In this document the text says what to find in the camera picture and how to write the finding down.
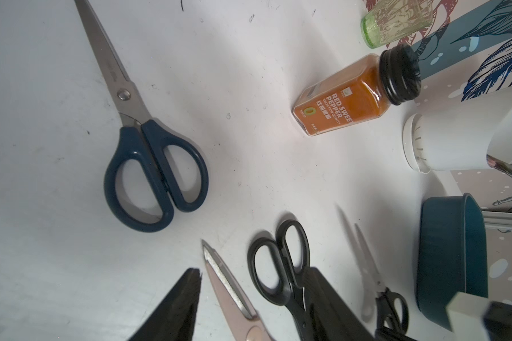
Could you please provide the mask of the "dark blue handled scissors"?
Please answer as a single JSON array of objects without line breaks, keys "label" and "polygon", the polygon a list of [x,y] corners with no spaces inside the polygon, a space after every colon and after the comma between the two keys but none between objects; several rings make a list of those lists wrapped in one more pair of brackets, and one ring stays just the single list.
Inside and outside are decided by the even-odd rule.
[{"label": "dark blue handled scissors", "polygon": [[[154,120],[89,1],[77,1],[75,5],[122,121],[119,142],[105,172],[105,199],[114,216],[127,227],[145,233],[161,231],[171,224],[175,210],[191,213],[205,202],[209,188],[206,162],[194,145],[168,132]],[[165,156],[164,150],[170,146],[185,150],[199,169],[201,187],[197,198],[191,202],[185,200]],[[154,223],[145,223],[129,214],[120,202],[117,176],[124,163],[130,160],[137,161],[142,167],[161,209],[162,216]]]}]

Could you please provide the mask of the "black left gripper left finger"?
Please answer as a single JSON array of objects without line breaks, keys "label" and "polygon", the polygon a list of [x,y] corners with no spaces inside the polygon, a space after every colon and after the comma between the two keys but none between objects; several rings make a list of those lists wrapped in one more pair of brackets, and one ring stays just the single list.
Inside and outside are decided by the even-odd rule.
[{"label": "black left gripper left finger", "polygon": [[192,340],[201,292],[201,271],[188,268],[129,340]]}]

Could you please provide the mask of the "pink kitchen scissors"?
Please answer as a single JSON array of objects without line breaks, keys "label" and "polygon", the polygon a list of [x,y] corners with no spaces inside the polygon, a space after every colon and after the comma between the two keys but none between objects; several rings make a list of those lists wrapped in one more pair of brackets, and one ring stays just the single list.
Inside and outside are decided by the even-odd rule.
[{"label": "pink kitchen scissors", "polygon": [[217,251],[201,240],[203,258],[214,293],[235,340],[272,340],[247,295]]}]

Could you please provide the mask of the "teal plastic storage box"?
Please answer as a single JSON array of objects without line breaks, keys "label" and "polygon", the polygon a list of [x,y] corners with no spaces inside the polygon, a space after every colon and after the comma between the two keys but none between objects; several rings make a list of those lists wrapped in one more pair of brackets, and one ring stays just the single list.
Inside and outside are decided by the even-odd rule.
[{"label": "teal plastic storage box", "polygon": [[469,193],[428,198],[420,219],[418,309],[451,330],[447,305],[459,292],[489,297],[484,217]]}]

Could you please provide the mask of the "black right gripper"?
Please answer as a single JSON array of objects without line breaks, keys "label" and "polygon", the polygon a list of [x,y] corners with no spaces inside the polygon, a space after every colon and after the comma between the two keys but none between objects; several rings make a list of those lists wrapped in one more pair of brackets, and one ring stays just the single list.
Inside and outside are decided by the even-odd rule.
[{"label": "black right gripper", "polygon": [[459,292],[447,315],[457,340],[512,340],[512,305]]}]

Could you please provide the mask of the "large black scissors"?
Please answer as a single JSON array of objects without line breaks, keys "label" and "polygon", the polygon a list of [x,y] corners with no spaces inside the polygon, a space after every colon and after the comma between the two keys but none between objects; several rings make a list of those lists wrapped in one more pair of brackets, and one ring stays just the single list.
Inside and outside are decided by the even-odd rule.
[{"label": "large black scissors", "polygon": [[[301,264],[296,267],[287,244],[287,231],[293,227],[300,238]],[[278,285],[269,288],[260,281],[256,268],[256,255],[262,247],[270,250],[270,256],[279,277]],[[309,325],[304,317],[304,274],[310,268],[310,249],[307,234],[297,220],[285,220],[277,228],[275,238],[258,237],[252,241],[247,252],[247,265],[256,290],[274,305],[284,306],[292,314],[301,340],[311,338]]]}]

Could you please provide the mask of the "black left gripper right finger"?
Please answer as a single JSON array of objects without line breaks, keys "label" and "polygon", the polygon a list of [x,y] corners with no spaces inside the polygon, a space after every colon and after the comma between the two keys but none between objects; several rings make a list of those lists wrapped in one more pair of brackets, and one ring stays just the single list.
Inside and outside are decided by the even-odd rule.
[{"label": "black left gripper right finger", "polygon": [[304,274],[307,340],[373,340],[331,284],[315,267]]}]

